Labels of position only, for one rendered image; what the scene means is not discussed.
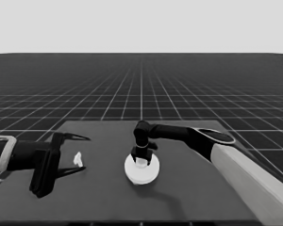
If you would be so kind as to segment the large thick white disc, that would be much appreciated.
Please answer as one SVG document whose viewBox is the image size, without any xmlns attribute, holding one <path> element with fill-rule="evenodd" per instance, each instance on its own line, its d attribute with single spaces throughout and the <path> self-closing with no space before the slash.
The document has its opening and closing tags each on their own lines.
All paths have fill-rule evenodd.
<svg viewBox="0 0 283 226">
<path fill-rule="evenodd" d="M 155 154 L 150 162 L 143 158 L 133 159 L 130 154 L 125 159 L 125 175 L 134 185 L 147 185 L 152 183 L 159 174 L 160 163 Z"/>
</svg>

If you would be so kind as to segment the small white T-shaped piece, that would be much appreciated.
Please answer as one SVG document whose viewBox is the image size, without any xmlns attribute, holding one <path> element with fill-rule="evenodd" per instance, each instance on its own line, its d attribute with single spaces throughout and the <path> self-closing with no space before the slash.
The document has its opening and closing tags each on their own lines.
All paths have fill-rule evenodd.
<svg viewBox="0 0 283 226">
<path fill-rule="evenodd" d="M 74 157 L 74 164 L 78 165 L 80 168 L 83 166 L 82 162 L 82 154 L 81 152 L 78 152 Z"/>
</svg>

